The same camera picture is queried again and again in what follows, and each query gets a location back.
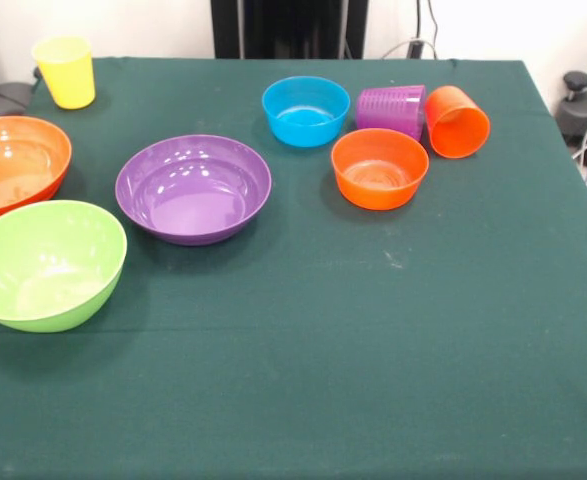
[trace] ribbed purple cup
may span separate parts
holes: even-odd
[[[357,128],[390,128],[419,142],[425,100],[424,85],[364,89],[357,99]]]

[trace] lime green bowl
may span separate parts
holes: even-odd
[[[56,200],[0,217],[0,323],[61,332],[84,323],[122,272],[126,234],[106,210]]]

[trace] white wall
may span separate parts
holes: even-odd
[[[422,35],[430,38],[422,3]],[[441,58],[523,59],[550,108],[564,94],[563,73],[587,71],[587,0],[432,3]],[[0,0],[0,83],[30,81],[31,46],[60,33],[88,37],[95,56],[214,56],[209,0]],[[414,33],[415,0],[369,0],[366,58]]]
[[[547,106],[564,95],[562,75],[587,72],[587,0],[432,0],[440,58],[521,59]],[[422,36],[433,33],[422,0]],[[415,0],[369,0],[364,54],[379,58],[415,35]],[[403,47],[391,57],[404,57]]]
[[[214,57],[209,0],[0,0],[0,83],[32,81],[31,47],[57,34],[94,56]]]

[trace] purple cup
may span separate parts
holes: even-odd
[[[213,135],[150,145],[124,165],[115,182],[122,211],[178,245],[229,238],[257,215],[270,192],[264,159],[243,143]]]
[[[419,142],[425,97],[424,85],[362,90],[357,99],[357,128],[390,128]]]

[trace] black knob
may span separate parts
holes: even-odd
[[[574,70],[564,75],[564,84],[571,92],[578,93],[587,87],[587,73]]]

